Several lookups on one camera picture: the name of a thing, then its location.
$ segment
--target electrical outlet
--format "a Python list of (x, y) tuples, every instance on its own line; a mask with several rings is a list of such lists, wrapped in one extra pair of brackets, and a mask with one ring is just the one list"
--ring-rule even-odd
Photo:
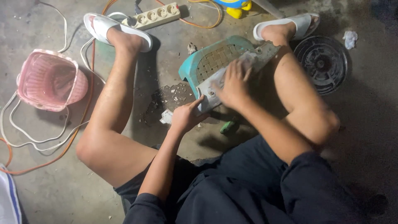
[(143, 12), (141, 14), (124, 19), (123, 24), (131, 26), (135, 29), (146, 30), (152, 27), (177, 20), (181, 17), (176, 2), (156, 8), (151, 11)]

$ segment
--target sleeve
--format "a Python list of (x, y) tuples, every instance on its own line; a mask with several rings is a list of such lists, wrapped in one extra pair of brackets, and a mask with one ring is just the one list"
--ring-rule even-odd
[(162, 210), (162, 202), (149, 193), (137, 196), (135, 202), (127, 211), (123, 224), (163, 224), (166, 217)]
[(287, 214), (295, 223), (366, 223), (350, 191), (314, 152), (296, 157), (281, 179)]

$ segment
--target pink basket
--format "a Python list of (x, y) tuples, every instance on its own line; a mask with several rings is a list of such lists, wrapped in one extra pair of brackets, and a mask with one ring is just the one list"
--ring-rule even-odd
[(35, 49), (22, 65), (17, 94), (27, 104), (62, 111), (81, 100), (88, 81), (76, 61), (61, 53)]

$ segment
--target plastic debris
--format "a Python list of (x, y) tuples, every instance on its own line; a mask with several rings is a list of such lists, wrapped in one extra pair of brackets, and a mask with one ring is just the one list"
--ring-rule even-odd
[(344, 44), (348, 50), (353, 49), (355, 47), (355, 41), (358, 40), (358, 34), (355, 31), (347, 30), (344, 33), (343, 40), (345, 40)]
[(160, 122), (162, 124), (172, 124), (172, 117), (173, 117), (173, 112), (167, 109), (162, 113), (162, 118), (160, 119)]
[(191, 55), (197, 51), (196, 46), (193, 43), (188, 44), (188, 55)]

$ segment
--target dirty floor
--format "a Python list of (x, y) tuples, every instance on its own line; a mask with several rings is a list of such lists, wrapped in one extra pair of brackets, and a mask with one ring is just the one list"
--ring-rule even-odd
[[(165, 4), (172, 0), (163, 0)], [(57, 7), (68, 21), (69, 49), (64, 53), (76, 60), (81, 67), (80, 48), (91, 35), (83, 25), (87, 12), (100, 13), (106, 1), (48, 0)], [(205, 26), (217, 19), (217, 11), (200, 4), (176, 0), (182, 16)], [(321, 24), (316, 34), (335, 37), (343, 41), (345, 30), (356, 31), (359, 40), (355, 49), (349, 51), (351, 74), (341, 87), (325, 97), (326, 102), (338, 114), (342, 131), (326, 145), (324, 156), (337, 174), (349, 185), (357, 185), (373, 193), (382, 194), (389, 201), (384, 214), (372, 218), (372, 223), (394, 223), (398, 210), (398, 28), (397, 11), (383, 9), (387, 1), (374, 0), (273, 0), (276, 7), (287, 16), (303, 12), (321, 14)], [(139, 4), (143, 11), (160, 5), (154, 0)], [(132, 1), (119, 0), (109, 10), (134, 15)], [(190, 88), (178, 75), (178, 69), (187, 58), (187, 45), (192, 42), (198, 49), (230, 35), (241, 35), (254, 44), (252, 28), (261, 21), (274, 19), (266, 12), (244, 16), (236, 20), (223, 14), (222, 22), (213, 29), (201, 29), (181, 21), (174, 21), (148, 30), (154, 36), (157, 51), (140, 55), (135, 83), (135, 102), (131, 119), (123, 134), (145, 145), (161, 143), (168, 126), (157, 122), (159, 112), (192, 101)], [(16, 89), (16, 77), (28, 54), (36, 48), (59, 50), (64, 45), (63, 19), (45, 5), (32, 0), (3, 0), (0, 3), (0, 107), (4, 107)], [(91, 48), (86, 52), (88, 58)], [(114, 60), (112, 47), (97, 44), (95, 71), (106, 79)], [(275, 96), (272, 76), (264, 89)], [(171, 89), (186, 88), (184, 100), (161, 107), (152, 102), (153, 97), (164, 92), (162, 100), (169, 100)], [(94, 80), (92, 111), (102, 89), (101, 82)], [(264, 99), (272, 107), (272, 99)], [(72, 104), (69, 133), (80, 121), (88, 95)], [(13, 128), (8, 121), (11, 109), (5, 113), (4, 128), (8, 139), (21, 144), (27, 138)], [(66, 112), (47, 112), (21, 104), (14, 115), (17, 125), (33, 138), (44, 140), (61, 132)], [(255, 134), (249, 126), (241, 125), (233, 135), (219, 133), (225, 121), (208, 120), (201, 128), (195, 127), (183, 139), (178, 155), (190, 161), (219, 155), (232, 145), (239, 144)], [(19, 199), (31, 224), (52, 223), (121, 223), (124, 213), (120, 197), (112, 187), (93, 174), (75, 155), (74, 141), (66, 155), (59, 161), (24, 175), (14, 176)], [(47, 148), (58, 141), (45, 143)], [(38, 152), (32, 146), (14, 148), (10, 170), (21, 170), (43, 164), (58, 156), (56, 151)], [(0, 143), (0, 162), (6, 163), (8, 151)]]

